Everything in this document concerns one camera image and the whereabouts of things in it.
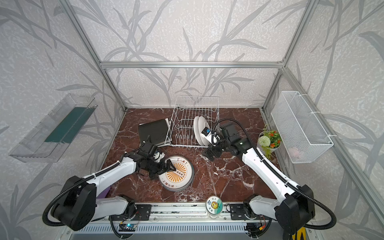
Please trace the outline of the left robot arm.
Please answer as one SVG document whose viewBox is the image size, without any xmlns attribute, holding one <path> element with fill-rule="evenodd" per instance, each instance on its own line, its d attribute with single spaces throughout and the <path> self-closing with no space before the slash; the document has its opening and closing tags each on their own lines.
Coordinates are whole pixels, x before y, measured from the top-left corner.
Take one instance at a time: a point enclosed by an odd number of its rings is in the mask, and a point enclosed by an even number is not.
<svg viewBox="0 0 384 240">
<path fill-rule="evenodd" d="M 98 196 L 120 179 L 147 171 L 152 179 L 176 170 L 170 160 L 152 143 L 144 143 L 132 152 L 125 152 L 114 164 L 96 173 L 79 178 L 69 178 L 61 192 L 47 205 L 42 221 L 51 227 L 67 226 L 73 231 L 106 216 L 129 214 L 134 200 L 128 197 L 100 199 Z"/>
</svg>

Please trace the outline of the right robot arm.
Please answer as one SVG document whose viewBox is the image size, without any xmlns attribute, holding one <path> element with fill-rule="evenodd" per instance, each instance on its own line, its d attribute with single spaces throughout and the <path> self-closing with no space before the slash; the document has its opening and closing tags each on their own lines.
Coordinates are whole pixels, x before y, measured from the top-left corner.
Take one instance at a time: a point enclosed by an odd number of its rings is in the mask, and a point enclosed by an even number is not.
<svg viewBox="0 0 384 240">
<path fill-rule="evenodd" d="M 253 195 L 244 201 L 248 218 L 263 215 L 275 220 L 283 228 L 283 239 L 290 240 L 301 228 L 328 230 L 337 223 L 335 213 L 314 198 L 314 193 L 307 185 L 300 186 L 284 175 L 252 141 L 247 130 L 242 127 L 245 137 L 242 138 L 234 124 L 237 120 L 220 126 L 216 123 L 212 128 L 203 124 L 199 130 L 201 139 L 209 142 L 204 156 L 213 161 L 224 152 L 238 157 L 250 167 L 270 188 L 274 199 Z"/>
</svg>

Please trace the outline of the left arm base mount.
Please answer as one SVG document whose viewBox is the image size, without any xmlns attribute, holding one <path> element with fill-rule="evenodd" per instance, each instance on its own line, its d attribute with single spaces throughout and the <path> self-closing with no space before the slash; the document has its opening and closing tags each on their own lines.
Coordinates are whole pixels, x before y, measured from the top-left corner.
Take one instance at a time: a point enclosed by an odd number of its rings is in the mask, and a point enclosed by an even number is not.
<svg viewBox="0 0 384 240">
<path fill-rule="evenodd" d="M 122 214 L 112 215 L 112 221 L 148 221 L 151 214 L 151 205 L 129 205 Z"/>
</svg>

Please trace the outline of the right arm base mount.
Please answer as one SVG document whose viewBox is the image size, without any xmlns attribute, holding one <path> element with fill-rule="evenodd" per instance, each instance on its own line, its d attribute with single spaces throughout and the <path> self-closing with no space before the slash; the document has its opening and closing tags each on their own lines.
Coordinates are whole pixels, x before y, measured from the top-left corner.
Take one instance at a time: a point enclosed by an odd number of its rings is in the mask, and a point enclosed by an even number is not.
<svg viewBox="0 0 384 240">
<path fill-rule="evenodd" d="M 231 220 L 243 221 L 243 222 L 268 222 L 270 219 L 263 215 L 255 215 L 254 217 L 248 217 L 244 210 L 244 204 L 229 203 L 226 204 L 225 209 L 230 213 Z"/>
</svg>

